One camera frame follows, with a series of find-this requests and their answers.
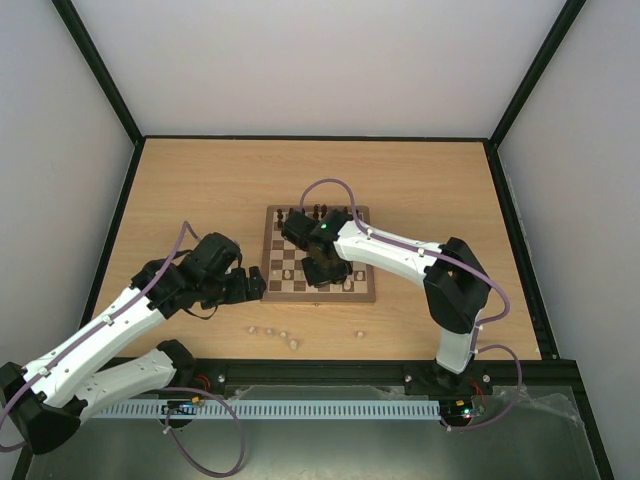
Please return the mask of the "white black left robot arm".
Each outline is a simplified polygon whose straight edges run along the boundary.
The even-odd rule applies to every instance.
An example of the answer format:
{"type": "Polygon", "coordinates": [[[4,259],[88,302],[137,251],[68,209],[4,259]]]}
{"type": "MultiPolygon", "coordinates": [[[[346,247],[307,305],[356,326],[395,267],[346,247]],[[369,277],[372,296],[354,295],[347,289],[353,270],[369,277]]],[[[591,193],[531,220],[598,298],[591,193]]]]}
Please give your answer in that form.
{"type": "Polygon", "coordinates": [[[20,366],[1,368],[1,418],[11,420],[23,446],[39,455],[68,441],[109,406],[147,391],[187,387],[196,360],[177,340],[115,367],[108,362],[142,334],[194,305],[257,301],[266,282],[258,267],[243,268],[239,246],[220,233],[192,249],[173,249],[147,262],[129,286],[92,321],[59,346],[20,366]]]}

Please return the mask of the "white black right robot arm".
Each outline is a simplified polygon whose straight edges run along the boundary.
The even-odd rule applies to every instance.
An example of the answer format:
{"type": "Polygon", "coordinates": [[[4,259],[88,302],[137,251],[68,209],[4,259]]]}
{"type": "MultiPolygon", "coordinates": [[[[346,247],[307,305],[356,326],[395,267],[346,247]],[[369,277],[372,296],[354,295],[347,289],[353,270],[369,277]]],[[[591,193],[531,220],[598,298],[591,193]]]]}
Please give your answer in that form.
{"type": "Polygon", "coordinates": [[[305,252],[301,265],[312,287],[345,283],[355,276],[357,262],[421,287],[429,314],[440,327],[427,384],[449,393],[470,381],[474,328],[490,287],[484,281],[486,272],[464,241],[450,238],[437,244],[378,233],[354,215],[336,209],[321,219],[292,210],[279,226],[282,237],[305,252]]]}

